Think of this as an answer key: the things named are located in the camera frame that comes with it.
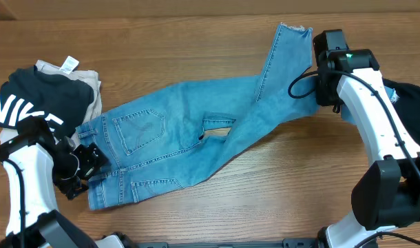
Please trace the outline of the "blue denim jeans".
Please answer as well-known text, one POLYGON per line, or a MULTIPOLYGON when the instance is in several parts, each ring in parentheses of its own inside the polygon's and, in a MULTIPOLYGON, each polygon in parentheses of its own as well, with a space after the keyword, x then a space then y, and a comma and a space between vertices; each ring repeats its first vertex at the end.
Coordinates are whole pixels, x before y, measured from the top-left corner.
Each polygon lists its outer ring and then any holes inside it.
POLYGON ((281 24, 260 74, 177 83, 78 126, 108 162, 88 182, 93 210, 208 179, 279 124, 316 113, 312 30, 281 24))

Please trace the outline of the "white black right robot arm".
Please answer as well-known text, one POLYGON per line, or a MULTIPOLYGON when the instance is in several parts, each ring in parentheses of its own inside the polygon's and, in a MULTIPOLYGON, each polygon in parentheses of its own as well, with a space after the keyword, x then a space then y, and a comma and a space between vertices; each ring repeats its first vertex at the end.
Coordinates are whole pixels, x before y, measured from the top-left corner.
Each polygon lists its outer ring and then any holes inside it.
POLYGON ((369 168, 351 193, 352 210, 319 231, 320 247, 362 247, 385 231, 420 222, 420 146, 385 91, 368 50, 351 50, 341 30, 313 39, 317 103, 347 108, 368 155, 369 168))

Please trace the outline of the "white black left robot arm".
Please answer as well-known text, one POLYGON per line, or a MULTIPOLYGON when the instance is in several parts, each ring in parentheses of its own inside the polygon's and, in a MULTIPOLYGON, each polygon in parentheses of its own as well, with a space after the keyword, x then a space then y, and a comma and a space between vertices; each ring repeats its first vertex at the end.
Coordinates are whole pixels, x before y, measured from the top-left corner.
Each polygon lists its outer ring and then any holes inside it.
POLYGON ((60 213, 55 191, 72 200, 86 192, 85 181, 108 162, 95 144, 56 142, 47 122, 27 117, 18 134, 0 144, 0 163, 8 174, 10 217, 0 247, 131 247, 120 233, 93 240, 60 213))

